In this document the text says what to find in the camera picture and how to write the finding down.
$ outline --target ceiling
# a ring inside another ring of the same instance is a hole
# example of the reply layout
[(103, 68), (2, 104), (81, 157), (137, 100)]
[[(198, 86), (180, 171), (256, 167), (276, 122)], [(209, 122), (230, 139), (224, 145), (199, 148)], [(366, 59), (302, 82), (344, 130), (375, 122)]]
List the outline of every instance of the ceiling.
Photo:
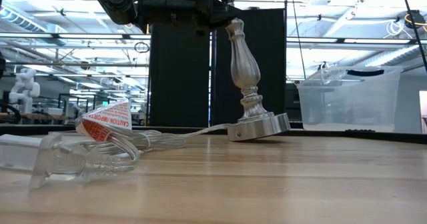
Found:
[[(284, 1), (237, 0), (236, 7), (241, 9), (249, 7), (259, 7), (261, 9), (283, 8)], [(409, 3), (412, 9), (420, 10), (420, 13), (424, 16), (427, 15), (427, 3), (425, 0), (409, 0)], [(96, 0), (5, 0), (3, 6), (14, 10), (14, 12), (44, 28), (47, 32), (141, 34), (141, 31), (136, 27), (113, 23)], [(404, 0), (294, 0), (294, 5), (291, 2), (288, 7), (287, 32), (288, 36), (292, 37), (296, 37), (299, 33), (300, 37), (415, 38), (413, 29), (401, 27), (399, 23), (393, 26), (391, 24), (396, 18), (403, 20), (406, 14)], [(0, 19), (0, 31), (28, 32), (24, 28), (4, 19)], [(422, 39), (426, 38), (426, 32), (423, 28), (419, 28), (418, 32)], [(9, 39), (9, 41), (26, 47), (34, 47), (34, 51), (51, 58), (57, 57), (64, 63), (85, 62), (87, 64), (86, 67), (90, 66), (91, 63), (121, 63), (122, 65), (129, 65), (128, 67), (92, 67), (91, 69), (67, 65), (63, 65), (60, 68), (52, 67), (56, 73), (147, 75), (148, 72), (145, 65), (149, 61), (149, 52), (138, 53), (133, 49), (140, 40), (68, 39), (65, 40), (66, 45), (58, 53), (53, 48), (53, 44), (46, 43), (40, 39), (20, 38)], [(149, 45), (149, 36), (143, 42)], [(0, 47), (4, 46), (5, 44), (0, 40)], [(7, 51), (9, 52), (10, 61), (33, 60), (43, 63), (51, 61), (46, 56), (40, 57), (18, 48)], [(362, 48), (361, 45), (346, 46), (344, 48), (342, 45), (334, 47), (311, 44), (304, 46), (301, 57), (298, 46), (291, 45), (287, 52), (288, 77), (290, 79), (304, 78), (303, 61), (306, 75), (311, 75), (324, 62), (330, 65), (357, 65), (364, 59), (381, 54), (383, 51), (380, 46), (375, 45), (371, 45), (369, 48)], [(421, 63), (419, 55), (413, 56), (412, 59), (399, 63), (399, 65), (409, 66), (412, 63)], [(409, 73), (423, 75), (423, 71), (423, 67), (420, 67)], [(68, 81), (71, 86), (84, 81), (81, 78), (74, 77), (68, 77), (68, 79), (74, 81), (74, 83)], [(145, 77), (139, 79), (129, 78), (126, 81), (120, 79), (118, 81), (119, 84), (109, 78), (92, 77), (90, 81), (111, 89), (140, 90), (142, 92), (147, 86), (147, 78)]]

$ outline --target clear plug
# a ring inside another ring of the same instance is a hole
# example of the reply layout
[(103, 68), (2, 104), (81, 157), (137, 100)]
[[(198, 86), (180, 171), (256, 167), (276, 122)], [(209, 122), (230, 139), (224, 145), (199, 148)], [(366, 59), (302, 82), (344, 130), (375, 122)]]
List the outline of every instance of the clear plug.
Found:
[(0, 169), (31, 174), (30, 189), (40, 187), (48, 178), (70, 180), (80, 177), (89, 181), (134, 170), (139, 161), (138, 150), (114, 135), (109, 141), (123, 149), (131, 159), (101, 154), (98, 147), (88, 150), (82, 143), (62, 142), (59, 133), (43, 139), (3, 135), (0, 137)]

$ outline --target silver lamp base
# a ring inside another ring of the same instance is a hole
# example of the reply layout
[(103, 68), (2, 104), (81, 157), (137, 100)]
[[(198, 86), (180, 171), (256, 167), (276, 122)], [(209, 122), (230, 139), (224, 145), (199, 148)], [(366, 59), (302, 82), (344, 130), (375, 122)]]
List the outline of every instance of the silver lamp base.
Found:
[(273, 117), (234, 124), (228, 127), (228, 140), (247, 141), (268, 137), (290, 129), (288, 114), (283, 113)]

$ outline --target black partition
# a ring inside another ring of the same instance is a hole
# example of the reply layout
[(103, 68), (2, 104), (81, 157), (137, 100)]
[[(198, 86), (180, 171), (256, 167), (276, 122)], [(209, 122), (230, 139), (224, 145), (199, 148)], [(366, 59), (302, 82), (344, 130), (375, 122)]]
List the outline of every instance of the black partition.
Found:
[[(275, 114), (285, 111), (286, 55), (283, 9), (247, 10), (242, 12), (246, 43), (261, 71), (258, 94), (264, 97), (264, 108)], [(242, 94), (233, 84), (230, 63), (231, 46), (225, 29), (216, 35), (216, 56), (211, 80), (211, 124), (235, 123), (243, 115)]]
[(152, 27), (149, 64), (151, 126), (207, 127), (209, 35), (191, 27)]

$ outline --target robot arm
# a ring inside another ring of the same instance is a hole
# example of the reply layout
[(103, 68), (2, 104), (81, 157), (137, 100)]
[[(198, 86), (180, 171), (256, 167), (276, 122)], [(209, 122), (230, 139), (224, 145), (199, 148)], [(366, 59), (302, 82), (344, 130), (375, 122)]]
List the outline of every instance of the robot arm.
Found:
[(225, 27), (240, 10), (234, 0), (98, 0), (117, 24), (133, 23), (143, 32), (147, 24), (193, 25), (200, 34)]

